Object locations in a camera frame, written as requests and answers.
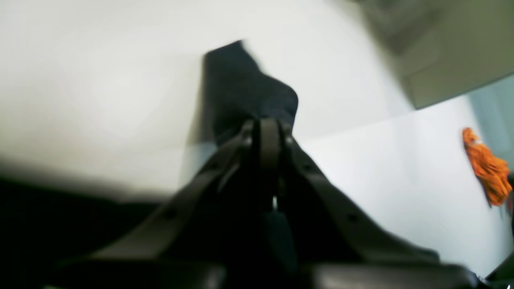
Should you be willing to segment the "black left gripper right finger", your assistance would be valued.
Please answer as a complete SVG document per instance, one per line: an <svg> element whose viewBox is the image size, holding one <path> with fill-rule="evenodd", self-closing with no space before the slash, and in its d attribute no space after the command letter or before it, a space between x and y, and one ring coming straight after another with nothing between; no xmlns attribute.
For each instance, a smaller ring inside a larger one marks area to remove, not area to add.
<svg viewBox="0 0 514 289"><path fill-rule="evenodd" d="M325 177L292 136L268 121L273 208L285 215L309 289L479 289L475 274L376 224Z"/></svg>

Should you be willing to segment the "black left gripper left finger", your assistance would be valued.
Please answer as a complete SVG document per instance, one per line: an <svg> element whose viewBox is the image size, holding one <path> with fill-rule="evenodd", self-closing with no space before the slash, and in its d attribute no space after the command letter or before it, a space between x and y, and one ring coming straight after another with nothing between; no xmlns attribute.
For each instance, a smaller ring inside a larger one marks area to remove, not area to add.
<svg viewBox="0 0 514 289"><path fill-rule="evenodd" d="M57 289L266 289L268 120L245 122L191 182L123 238L65 262Z"/></svg>

